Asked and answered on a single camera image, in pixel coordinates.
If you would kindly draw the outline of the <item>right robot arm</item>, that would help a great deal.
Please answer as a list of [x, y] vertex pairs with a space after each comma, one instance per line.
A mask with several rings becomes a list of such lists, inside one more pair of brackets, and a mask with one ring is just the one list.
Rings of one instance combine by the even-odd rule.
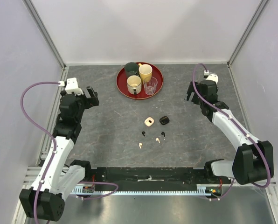
[[202, 114], [217, 126], [236, 150], [234, 160], [224, 159], [206, 162], [203, 178], [213, 184], [220, 176], [234, 178], [239, 184], [257, 184], [266, 180], [270, 184], [274, 176], [273, 146], [261, 141], [233, 116], [229, 107], [218, 100], [214, 81], [190, 82], [186, 100], [199, 105]]

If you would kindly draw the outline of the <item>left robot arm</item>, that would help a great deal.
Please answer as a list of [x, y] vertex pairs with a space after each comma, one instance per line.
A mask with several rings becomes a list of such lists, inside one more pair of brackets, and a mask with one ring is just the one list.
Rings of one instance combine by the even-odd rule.
[[59, 114], [56, 125], [48, 136], [52, 140], [47, 158], [29, 189], [22, 189], [20, 202], [27, 217], [35, 223], [40, 220], [57, 222], [64, 211], [65, 201], [81, 183], [92, 179], [90, 162], [74, 162], [64, 176], [62, 170], [66, 159], [73, 149], [81, 132], [81, 119], [85, 110], [99, 105], [97, 92], [88, 86], [86, 97], [82, 89], [76, 91], [61, 91]]

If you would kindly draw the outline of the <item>black earbud charging case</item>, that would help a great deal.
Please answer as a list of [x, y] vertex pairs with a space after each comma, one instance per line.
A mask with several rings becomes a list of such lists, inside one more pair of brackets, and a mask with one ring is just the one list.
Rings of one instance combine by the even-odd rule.
[[161, 118], [159, 119], [159, 122], [160, 122], [162, 125], [166, 125], [166, 124], [168, 124], [168, 123], [170, 122], [170, 119], [169, 119], [169, 117], [167, 117], [167, 116], [163, 116], [163, 117], [161, 117]]

